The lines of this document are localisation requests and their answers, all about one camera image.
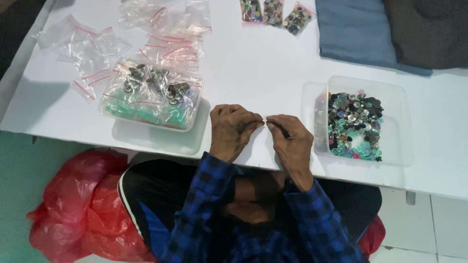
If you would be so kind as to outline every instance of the person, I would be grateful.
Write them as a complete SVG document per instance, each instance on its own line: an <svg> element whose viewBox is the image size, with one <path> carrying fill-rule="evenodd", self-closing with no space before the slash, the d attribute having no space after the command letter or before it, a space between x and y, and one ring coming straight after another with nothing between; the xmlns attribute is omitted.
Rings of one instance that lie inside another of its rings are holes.
<svg viewBox="0 0 468 263"><path fill-rule="evenodd" d="M284 172L233 165L263 118L240 105L210 113L198 167L166 160L130 167L118 192L161 262L368 262L357 241L380 209L377 187L314 179L313 135L297 117L266 124Z"/></svg>

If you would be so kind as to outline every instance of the blue plaid shirt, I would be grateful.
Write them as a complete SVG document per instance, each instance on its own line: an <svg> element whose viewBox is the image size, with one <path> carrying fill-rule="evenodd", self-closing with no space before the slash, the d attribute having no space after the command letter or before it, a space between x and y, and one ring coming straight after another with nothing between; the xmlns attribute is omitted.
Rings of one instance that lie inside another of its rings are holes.
<svg viewBox="0 0 468 263"><path fill-rule="evenodd" d="M175 227L161 255L161 262L206 262L211 240L208 221L221 206L222 198L237 167L204 153L193 177L185 204L175 214ZM340 214L319 183L307 192L285 189L284 196L294 214L302 242L317 263L368 262L359 247L348 239ZM226 262L299 262L297 249L282 233L271 230L261 239L241 228Z"/></svg>

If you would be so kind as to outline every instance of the gray fabric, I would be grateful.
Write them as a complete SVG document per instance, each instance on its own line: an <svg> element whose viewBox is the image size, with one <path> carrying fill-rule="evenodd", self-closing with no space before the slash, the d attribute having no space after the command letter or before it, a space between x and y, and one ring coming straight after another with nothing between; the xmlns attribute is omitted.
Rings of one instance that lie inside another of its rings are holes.
<svg viewBox="0 0 468 263"><path fill-rule="evenodd" d="M320 56L432 75L430 69L396 62L382 0L315 0L315 5Z"/></svg>

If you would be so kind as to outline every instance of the black pants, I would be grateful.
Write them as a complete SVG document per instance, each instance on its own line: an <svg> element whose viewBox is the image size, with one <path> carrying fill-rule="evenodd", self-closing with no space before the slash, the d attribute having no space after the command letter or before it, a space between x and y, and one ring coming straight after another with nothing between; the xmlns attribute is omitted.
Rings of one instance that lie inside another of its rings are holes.
<svg viewBox="0 0 468 263"><path fill-rule="evenodd" d="M154 252L154 226L149 224L148 209L171 232L174 213L182 209L197 167L167 160L145 161L129 168L119 182L119 195L137 226L145 244ZM382 197L378 187L317 179L333 205L340 212L354 242L372 223L380 209ZM219 215L212 220L212 245L209 262L220 262L228 251L224 238L237 225L246 223ZM278 195L275 219L268 227L284 232L301 246L297 224L282 194ZM246 226L250 229L257 226Z"/></svg>

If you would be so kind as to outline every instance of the floor tile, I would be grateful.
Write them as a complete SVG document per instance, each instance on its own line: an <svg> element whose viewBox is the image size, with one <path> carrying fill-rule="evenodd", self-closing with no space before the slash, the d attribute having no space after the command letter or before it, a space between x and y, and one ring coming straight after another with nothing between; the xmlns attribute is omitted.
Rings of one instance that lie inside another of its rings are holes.
<svg viewBox="0 0 468 263"><path fill-rule="evenodd" d="M468 258L439 255L439 263L468 263Z"/></svg>
<svg viewBox="0 0 468 263"><path fill-rule="evenodd" d="M468 258L468 201L432 196L439 255Z"/></svg>
<svg viewBox="0 0 468 263"><path fill-rule="evenodd" d="M84 257L80 260L75 261L75 263L125 263L122 261L112 261L109 259L102 258L100 256L96 256L94 254Z"/></svg>
<svg viewBox="0 0 468 263"><path fill-rule="evenodd" d="M416 205L408 205L405 191L380 190L382 207L379 216L387 231L382 245L436 254L429 195L417 193Z"/></svg>
<svg viewBox="0 0 468 263"><path fill-rule="evenodd" d="M381 246L371 255L371 263L437 263L436 254Z"/></svg>

